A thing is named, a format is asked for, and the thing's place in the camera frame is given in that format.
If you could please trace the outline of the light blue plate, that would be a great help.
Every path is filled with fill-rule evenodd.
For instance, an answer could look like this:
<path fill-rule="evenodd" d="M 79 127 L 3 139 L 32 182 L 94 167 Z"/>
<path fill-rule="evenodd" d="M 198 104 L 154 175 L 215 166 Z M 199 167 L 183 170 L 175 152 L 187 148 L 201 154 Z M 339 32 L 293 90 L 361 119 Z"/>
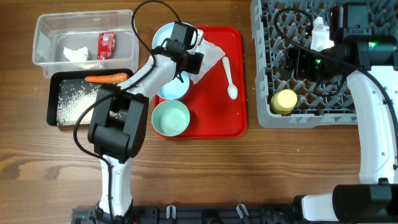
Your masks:
<path fill-rule="evenodd" d="M 170 38 L 172 34 L 172 29 L 174 28 L 174 22 L 170 22 L 164 26 L 162 26 L 156 33 L 152 39 L 152 48 L 156 48 L 161 45 L 161 43 L 166 39 Z M 194 53 L 196 52 L 197 47 L 201 44 L 204 38 L 204 32 L 197 28 L 197 33 L 194 33 L 191 44 L 193 47 L 191 49 L 187 49 L 188 52 Z"/>

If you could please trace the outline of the white paper napkin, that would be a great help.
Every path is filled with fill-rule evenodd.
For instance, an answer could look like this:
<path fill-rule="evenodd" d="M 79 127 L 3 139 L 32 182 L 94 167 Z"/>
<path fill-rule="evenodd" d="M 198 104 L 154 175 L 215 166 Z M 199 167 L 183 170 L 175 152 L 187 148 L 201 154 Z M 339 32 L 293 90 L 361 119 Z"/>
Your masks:
<path fill-rule="evenodd" d="M 206 73 L 209 72 L 210 69 L 226 55 L 219 46 L 207 40 L 202 41 L 197 48 L 197 52 L 203 54 L 200 71 L 198 74 L 188 73 L 188 76 L 194 85 L 197 84 L 206 75 Z"/>

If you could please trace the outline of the light blue bowl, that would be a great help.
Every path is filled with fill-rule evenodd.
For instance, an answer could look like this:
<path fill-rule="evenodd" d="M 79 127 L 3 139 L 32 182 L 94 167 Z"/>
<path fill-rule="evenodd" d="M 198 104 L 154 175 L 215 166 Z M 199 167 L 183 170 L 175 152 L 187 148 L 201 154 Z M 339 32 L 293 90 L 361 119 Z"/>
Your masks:
<path fill-rule="evenodd" d="M 181 73 L 181 80 L 174 78 L 172 81 L 165 84 L 158 92 L 157 96 L 164 100 L 179 100 L 188 91 L 190 87 L 190 79 L 187 72 Z"/>

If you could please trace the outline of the white plastic spoon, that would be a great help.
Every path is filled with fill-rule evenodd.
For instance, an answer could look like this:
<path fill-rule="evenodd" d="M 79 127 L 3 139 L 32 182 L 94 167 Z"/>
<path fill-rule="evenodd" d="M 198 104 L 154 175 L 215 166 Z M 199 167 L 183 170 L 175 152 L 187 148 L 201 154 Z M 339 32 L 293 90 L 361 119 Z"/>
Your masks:
<path fill-rule="evenodd" d="M 222 60 L 223 67 L 224 67 L 225 74 L 226 74 L 227 81 L 228 81 L 228 87 L 227 87 L 228 95 L 232 100 L 235 100 L 238 97 L 238 89 L 234 85 L 233 80 L 232 80 L 232 73 L 231 73 L 229 58 L 227 56 L 224 56 L 221 60 Z"/>

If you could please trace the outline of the red snack wrapper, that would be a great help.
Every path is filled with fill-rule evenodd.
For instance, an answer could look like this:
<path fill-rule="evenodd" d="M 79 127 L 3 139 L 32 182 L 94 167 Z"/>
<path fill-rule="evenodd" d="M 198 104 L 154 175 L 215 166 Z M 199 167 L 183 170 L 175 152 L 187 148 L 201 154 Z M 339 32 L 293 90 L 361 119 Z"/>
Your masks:
<path fill-rule="evenodd" d="M 110 58 L 115 49 L 116 34 L 114 32 L 102 32 L 98 37 L 97 60 Z"/>

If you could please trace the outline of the orange carrot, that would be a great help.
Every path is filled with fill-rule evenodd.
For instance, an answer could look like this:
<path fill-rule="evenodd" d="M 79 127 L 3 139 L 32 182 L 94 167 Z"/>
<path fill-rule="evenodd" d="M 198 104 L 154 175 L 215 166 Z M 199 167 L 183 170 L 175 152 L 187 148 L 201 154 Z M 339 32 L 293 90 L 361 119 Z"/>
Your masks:
<path fill-rule="evenodd" d="M 88 76 L 85 77 L 86 82 L 90 83 L 105 83 L 105 84 L 118 84 L 125 82 L 129 79 L 127 73 L 116 73 L 113 75 L 100 75 L 100 76 Z"/>

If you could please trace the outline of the mint green bowl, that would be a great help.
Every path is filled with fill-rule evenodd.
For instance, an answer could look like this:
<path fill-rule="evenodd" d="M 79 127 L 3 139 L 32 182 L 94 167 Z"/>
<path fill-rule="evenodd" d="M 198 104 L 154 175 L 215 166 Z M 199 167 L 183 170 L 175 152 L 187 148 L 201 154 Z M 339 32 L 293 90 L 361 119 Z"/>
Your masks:
<path fill-rule="evenodd" d="M 190 112 L 180 101 L 166 100 L 152 112 L 152 125 L 161 135 L 174 137 L 182 134 L 190 124 Z"/>

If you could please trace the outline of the yellow plastic cup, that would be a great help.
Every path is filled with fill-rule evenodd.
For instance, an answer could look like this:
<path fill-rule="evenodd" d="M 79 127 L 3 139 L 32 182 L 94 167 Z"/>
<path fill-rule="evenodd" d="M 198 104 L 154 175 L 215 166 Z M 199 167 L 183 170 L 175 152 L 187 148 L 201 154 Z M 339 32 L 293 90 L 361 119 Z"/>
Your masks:
<path fill-rule="evenodd" d="M 288 115 L 295 108 L 297 101 L 297 94 L 294 91 L 281 90 L 271 98 L 270 108 L 274 114 Z"/>

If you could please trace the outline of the white tissue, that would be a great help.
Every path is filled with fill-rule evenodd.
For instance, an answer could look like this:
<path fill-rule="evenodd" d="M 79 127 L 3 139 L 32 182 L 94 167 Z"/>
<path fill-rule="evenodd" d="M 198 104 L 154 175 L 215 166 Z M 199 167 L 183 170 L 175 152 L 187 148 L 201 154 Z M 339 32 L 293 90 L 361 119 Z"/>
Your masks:
<path fill-rule="evenodd" d="M 72 50 L 65 47 L 63 54 L 70 62 L 84 62 L 88 60 L 87 47 L 82 47 L 78 50 Z"/>

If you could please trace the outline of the white rice pile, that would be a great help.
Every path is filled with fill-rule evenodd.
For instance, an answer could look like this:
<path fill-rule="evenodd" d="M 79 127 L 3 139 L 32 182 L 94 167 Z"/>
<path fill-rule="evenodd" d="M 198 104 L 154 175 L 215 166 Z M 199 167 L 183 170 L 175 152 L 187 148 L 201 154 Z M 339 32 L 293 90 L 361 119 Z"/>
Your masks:
<path fill-rule="evenodd" d="M 56 125 L 74 126 L 84 110 L 96 101 L 101 84 L 73 79 L 62 80 L 59 87 Z"/>

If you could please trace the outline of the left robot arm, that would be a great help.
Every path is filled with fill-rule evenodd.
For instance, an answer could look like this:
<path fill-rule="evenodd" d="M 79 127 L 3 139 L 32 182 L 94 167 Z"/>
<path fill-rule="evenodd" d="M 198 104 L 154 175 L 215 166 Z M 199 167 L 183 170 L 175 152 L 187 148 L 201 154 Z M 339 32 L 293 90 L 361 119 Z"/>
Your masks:
<path fill-rule="evenodd" d="M 95 207 L 95 223 L 133 223 L 131 168 L 147 126 L 149 102 L 182 72 L 198 74 L 204 38 L 196 27 L 174 22 L 170 37 L 150 50 L 147 63 L 118 85 L 103 85 L 93 107 L 88 141 L 100 157 L 102 197 Z"/>

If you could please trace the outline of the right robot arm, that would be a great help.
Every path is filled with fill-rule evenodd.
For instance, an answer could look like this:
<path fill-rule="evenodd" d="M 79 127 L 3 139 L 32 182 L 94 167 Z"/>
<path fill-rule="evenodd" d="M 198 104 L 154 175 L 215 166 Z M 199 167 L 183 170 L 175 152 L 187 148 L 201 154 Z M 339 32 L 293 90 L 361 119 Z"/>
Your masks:
<path fill-rule="evenodd" d="M 397 39 L 374 35 L 368 7 L 346 2 L 330 10 L 333 47 L 319 52 L 292 42 L 284 78 L 322 82 L 341 75 L 354 101 L 361 146 L 360 182 L 331 193 L 295 197 L 303 223 L 397 221 Z"/>

